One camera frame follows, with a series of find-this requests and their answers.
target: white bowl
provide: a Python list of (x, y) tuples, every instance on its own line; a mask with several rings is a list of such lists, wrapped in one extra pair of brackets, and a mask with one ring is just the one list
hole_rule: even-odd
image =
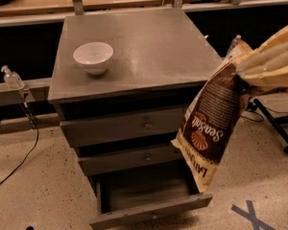
[(112, 47), (104, 42), (86, 43), (74, 52), (78, 66), (92, 75), (106, 72), (112, 56)]

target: drawer knob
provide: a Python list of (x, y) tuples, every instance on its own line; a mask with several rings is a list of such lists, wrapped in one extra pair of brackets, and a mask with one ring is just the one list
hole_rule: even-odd
[(151, 155), (150, 155), (150, 154), (146, 154), (146, 156), (145, 156), (145, 160), (146, 160), (147, 162), (152, 161), (152, 157), (151, 157)]
[(145, 128), (151, 129), (153, 127), (152, 123), (146, 122)]

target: snack bag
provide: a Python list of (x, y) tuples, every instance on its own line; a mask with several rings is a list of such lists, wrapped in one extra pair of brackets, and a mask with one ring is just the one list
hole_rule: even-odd
[[(286, 80), (284, 83), (277, 81), (276, 84), (262, 81), (263, 73), (267, 69), (264, 70), (260, 66), (282, 53), (268, 54), (268, 57), (262, 57), (261, 61), (254, 60), (266, 51), (269, 53), (268, 50), (273, 50), (276, 54), (278, 48), (282, 49), (283, 46), (280, 47), (279, 44), (288, 43), (287, 35), (288, 27), (275, 34), (255, 51), (241, 41), (224, 59), (187, 109), (177, 137), (172, 143), (181, 150), (200, 192), (206, 191), (210, 185), (229, 137), (250, 98), (278, 87), (288, 87)], [(288, 55), (284, 58), (285, 63), (280, 60), (278, 64), (281, 66), (274, 65), (270, 68), (271, 72), (287, 67)], [(259, 72), (253, 71), (251, 78), (250, 74), (245, 74), (245, 71), (255, 67)]]

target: blue tape mark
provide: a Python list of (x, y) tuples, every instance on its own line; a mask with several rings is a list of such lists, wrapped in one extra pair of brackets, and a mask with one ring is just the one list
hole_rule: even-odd
[(247, 200), (247, 205), (249, 212), (246, 212), (235, 205), (231, 206), (231, 210), (239, 214), (241, 217), (248, 219), (252, 223), (253, 230), (259, 230), (259, 227), (264, 230), (276, 230), (272, 226), (269, 226), (268, 224), (257, 218), (251, 201)]

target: gray tabletop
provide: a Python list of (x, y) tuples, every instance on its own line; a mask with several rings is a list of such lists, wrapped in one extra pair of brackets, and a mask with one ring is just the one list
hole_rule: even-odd
[[(112, 64), (94, 77), (77, 67), (74, 51), (87, 42), (112, 46)], [(124, 95), (208, 80), (221, 59), (180, 9), (66, 17), (48, 101)]]

